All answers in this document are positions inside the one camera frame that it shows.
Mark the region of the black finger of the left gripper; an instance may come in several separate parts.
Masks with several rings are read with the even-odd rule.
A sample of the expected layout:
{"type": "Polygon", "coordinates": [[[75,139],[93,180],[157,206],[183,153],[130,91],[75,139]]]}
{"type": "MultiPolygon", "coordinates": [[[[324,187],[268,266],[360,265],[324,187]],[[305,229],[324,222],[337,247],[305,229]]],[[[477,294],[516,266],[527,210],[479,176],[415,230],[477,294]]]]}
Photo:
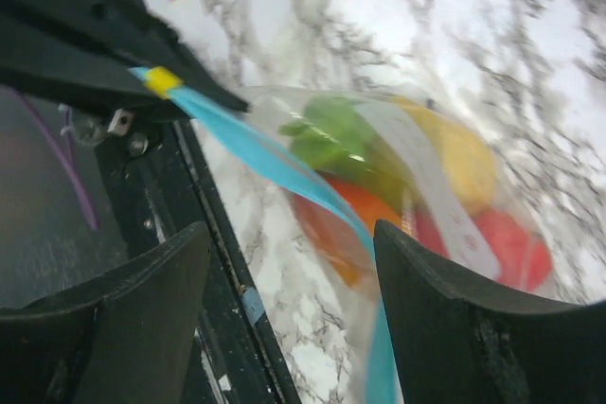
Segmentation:
{"type": "Polygon", "coordinates": [[[4,85],[100,116],[124,109],[148,120],[180,118],[131,72],[156,66],[228,110],[248,109],[134,0],[1,0],[4,85]]]}

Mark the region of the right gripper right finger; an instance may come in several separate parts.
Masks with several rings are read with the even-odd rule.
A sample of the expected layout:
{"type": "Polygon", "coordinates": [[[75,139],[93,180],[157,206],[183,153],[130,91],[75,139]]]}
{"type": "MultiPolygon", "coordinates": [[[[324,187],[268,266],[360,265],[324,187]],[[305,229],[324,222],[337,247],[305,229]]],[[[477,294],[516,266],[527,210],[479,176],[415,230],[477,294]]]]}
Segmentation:
{"type": "Polygon", "coordinates": [[[605,306],[498,284],[381,220],[379,282],[408,403],[601,403],[605,306]]]}

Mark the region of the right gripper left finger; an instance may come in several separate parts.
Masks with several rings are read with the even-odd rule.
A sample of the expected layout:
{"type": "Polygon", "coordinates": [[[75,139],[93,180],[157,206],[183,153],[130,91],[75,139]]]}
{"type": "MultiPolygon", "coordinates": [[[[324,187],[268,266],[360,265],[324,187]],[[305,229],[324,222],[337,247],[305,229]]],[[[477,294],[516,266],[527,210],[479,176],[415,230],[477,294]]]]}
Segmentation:
{"type": "Polygon", "coordinates": [[[129,262],[1,311],[4,403],[177,403],[209,264],[194,222],[129,262]]]}

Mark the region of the red toy apple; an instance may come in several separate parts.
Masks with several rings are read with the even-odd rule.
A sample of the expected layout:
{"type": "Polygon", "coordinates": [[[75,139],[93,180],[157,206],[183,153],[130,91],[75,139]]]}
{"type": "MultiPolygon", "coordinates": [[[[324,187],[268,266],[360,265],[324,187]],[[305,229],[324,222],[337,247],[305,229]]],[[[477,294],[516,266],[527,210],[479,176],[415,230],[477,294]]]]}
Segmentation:
{"type": "Polygon", "coordinates": [[[430,195],[408,213],[420,244],[500,284],[532,292],[552,271],[550,252],[536,233],[509,213],[482,205],[472,215],[452,193],[430,195]]]}

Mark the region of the yellow toy lemon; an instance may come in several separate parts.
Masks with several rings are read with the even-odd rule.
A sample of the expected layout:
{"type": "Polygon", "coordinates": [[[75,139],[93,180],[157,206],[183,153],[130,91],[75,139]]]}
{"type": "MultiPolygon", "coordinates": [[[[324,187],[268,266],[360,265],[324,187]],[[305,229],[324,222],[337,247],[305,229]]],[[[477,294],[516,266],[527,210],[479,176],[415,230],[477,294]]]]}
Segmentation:
{"type": "Polygon", "coordinates": [[[490,148],[463,124],[406,97],[390,100],[402,108],[429,138],[450,187],[469,215],[491,205],[496,191],[496,164],[490,148]]]}

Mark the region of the clear zip top bag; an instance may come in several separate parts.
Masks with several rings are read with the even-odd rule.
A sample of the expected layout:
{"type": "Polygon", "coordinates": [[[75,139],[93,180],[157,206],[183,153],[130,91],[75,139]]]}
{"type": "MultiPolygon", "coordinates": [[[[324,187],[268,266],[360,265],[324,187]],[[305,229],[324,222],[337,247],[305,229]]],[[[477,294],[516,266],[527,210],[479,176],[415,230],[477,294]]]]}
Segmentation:
{"type": "Polygon", "coordinates": [[[249,168],[280,186],[315,251],[358,295],[351,327],[364,335],[354,392],[402,403],[372,243],[380,220],[448,262],[522,291],[543,290],[551,253],[515,202],[490,148],[473,131],[399,96],[249,87],[245,114],[221,107],[168,70],[134,74],[200,121],[249,168]]]}

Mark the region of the green toy pepper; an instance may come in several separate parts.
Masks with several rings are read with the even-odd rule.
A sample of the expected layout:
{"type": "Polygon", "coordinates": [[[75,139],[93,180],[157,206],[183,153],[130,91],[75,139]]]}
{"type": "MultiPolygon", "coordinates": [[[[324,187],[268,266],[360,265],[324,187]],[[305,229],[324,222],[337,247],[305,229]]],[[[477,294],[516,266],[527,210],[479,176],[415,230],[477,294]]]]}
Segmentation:
{"type": "Polygon", "coordinates": [[[413,199],[406,166],[348,97],[311,98],[279,133],[291,139],[290,152],[309,167],[364,187],[397,212],[413,199]]]}

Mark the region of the orange yellow toy mango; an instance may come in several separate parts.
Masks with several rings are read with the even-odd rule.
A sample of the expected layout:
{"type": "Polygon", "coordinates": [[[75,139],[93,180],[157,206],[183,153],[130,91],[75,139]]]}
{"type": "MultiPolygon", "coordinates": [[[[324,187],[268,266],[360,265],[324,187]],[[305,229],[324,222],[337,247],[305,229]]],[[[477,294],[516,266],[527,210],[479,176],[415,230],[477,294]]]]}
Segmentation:
{"type": "MultiPolygon", "coordinates": [[[[322,177],[351,206],[369,234],[377,220],[401,226],[401,214],[358,184],[324,173],[322,177]]],[[[327,209],[290,194],[289,203],[299,226],[316,252],[337,272],[347,286],[360,288],[374,275],[368,250],[351,226],[327,209]]]]}

